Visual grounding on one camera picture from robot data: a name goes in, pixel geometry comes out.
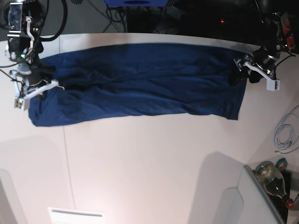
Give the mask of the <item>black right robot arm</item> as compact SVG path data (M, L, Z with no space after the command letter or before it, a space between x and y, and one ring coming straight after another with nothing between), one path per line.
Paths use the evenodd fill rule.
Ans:
M38 0L8 0L4 5L7 26L5 54L12 62L7 76L16 85L19 97L43 95L45 91L59 86L59 82L52 78L55 67L44 66L39 54L44 50L43 42L51 42L61 35L67 22L68 7L63 0L63 19L59 30L52 37L43 38L49 6L49 1L44 7Z

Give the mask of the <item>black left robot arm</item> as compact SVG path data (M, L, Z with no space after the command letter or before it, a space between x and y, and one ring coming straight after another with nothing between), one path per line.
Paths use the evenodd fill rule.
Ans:
M294 12L298 3L289 0L256 0L255 3L264 28L264 42L259 49L234 59L237 72L228 81L237 85L248 79L253 84L264 78L267 90L278 91L277 67L289 57L299 55L299 13Z

